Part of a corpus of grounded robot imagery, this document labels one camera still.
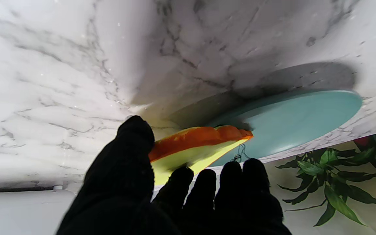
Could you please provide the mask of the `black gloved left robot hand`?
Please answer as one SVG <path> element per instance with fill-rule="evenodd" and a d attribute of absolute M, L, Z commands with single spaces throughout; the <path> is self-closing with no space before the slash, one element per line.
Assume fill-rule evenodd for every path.
<path fill-rule="evenodd" d="M 152 198 L 151 126 L 130 116 L 89 167 L 57 235 L 290 235 L 264 164 L 194 173 L 180 167 Z"/>

